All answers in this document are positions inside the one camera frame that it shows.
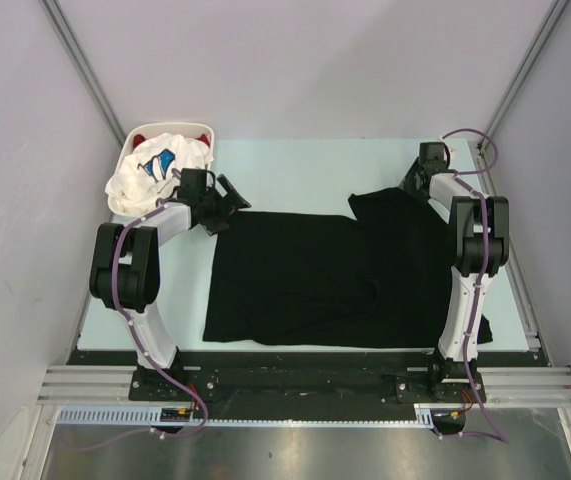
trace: white basket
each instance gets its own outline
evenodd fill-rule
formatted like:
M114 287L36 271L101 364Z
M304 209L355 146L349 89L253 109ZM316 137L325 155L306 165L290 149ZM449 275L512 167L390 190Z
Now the white basket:
M202 125L200 123L150 123L148 125L141 125L136 127L134 130L129 132L129 135L125 139L123 144L123 149L121 150L121 155L118 157L118 163L116 164L116 169L114 172L118 172L121 168L121 162L123 158L128 156L134 150L134 137L138 134L143 135L146 140L150 138L158 137L163 133L171 133L172 135L183 135L185 138L198 138L205 134L209 138L210 148L214 150L214 130L212 130L207 125ZM123 217L131 217L131 215L121 211L114 202L113 198L109 195L107 196L107 205L112 213L116 215L121 215Z

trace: white table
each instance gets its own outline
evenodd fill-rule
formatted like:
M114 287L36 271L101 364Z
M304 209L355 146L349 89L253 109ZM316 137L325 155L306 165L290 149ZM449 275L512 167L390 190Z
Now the white table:
M255 211L345 215L354 218L350 194L397 186L418 155L418 139L381 140L228 140L219 141L214 170L224 173ZM467 141L452 140L452 167L473 170ZM478 179L467 181L480 189ZM447 219L444 208L437 209ZM167 329L181 350L208 351L360 351L346 347L265 346L246 340L204 342L203 331L216 237L199 226L162 248L158 304ZM481 351L526 351L527 340L505 269L487 295L485 316L494 341ZM92 298L81 350L133 350L120 315Z

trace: black cloth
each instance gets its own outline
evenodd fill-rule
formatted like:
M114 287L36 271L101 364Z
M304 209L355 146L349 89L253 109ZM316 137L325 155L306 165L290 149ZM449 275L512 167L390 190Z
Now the black cloth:
M218 236L203 339L435 347L452 282L447 225L397 188L349 204L356 221L235 213ZM491 341L487 321L478 340Z

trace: wall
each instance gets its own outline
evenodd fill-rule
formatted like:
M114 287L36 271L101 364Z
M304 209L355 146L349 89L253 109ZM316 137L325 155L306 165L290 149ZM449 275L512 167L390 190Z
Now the wall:
M61 0L123 127L220 138L482 128L552 0Z
M571 4L497 138L498 189L544 339L571 364Z
M0 426L71 344L116 144L36 0L0 0Z

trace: floor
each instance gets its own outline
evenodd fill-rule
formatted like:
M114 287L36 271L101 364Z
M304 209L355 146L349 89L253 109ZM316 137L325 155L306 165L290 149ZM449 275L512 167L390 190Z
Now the floor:
M147 433L89 453L70 450L125 431L58 426L43 479L571 479L571 457L554 409L492 415L510 443L439 441L426 429L208 428L181 440ZM484 429L473 411L467 430Z
M230 140L217 143L214 170L225 173L254 210L338 214L353 218L347 198L398 185L418 155L418 139ZM453 140L452 168L472 170L464 139ZM480 188L476 178L467 180ZM437 208L444 218L447 211ZM195 228L161 248L159 309L170 336L182 350L350 351L355 348L269 347L253 341L203 342L216 237ZM527 340L504 269L488 293L483 313L494 341L481 351L526 351ZM119 315L92 299L78 342L81 350L131 350Z

